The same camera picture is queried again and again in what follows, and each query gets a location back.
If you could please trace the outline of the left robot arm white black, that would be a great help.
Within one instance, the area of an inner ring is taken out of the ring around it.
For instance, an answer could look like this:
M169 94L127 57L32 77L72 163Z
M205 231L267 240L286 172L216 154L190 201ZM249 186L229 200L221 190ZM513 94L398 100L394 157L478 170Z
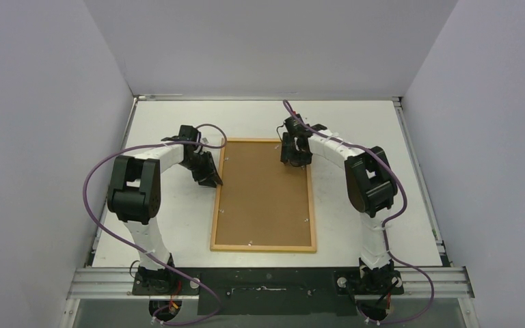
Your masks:
M136 282L158 294L178 288L178 275L172 271L174 259L163 242L157 223L161 206L161 174L179 165L191 172L203 187L223 184L212 154L205 150L198 127L182 125L177 135L166 137L135 156L118 155L113 161L107 193L110 212L116 214L140 249Z

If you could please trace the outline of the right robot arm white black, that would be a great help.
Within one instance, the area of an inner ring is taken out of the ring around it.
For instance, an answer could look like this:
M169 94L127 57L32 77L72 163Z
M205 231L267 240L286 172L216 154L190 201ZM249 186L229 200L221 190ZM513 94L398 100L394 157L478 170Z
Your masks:
M322 124L308 128L300 120L300 115L284 120L280 160L293 167L306 167L318 156L344 171L348 199L359 212L362 224L356 292L402 294L401 275L394 267L384 236L383 221L398 192L394 178L385 169L385 152L380 147L365 151L351 146Z

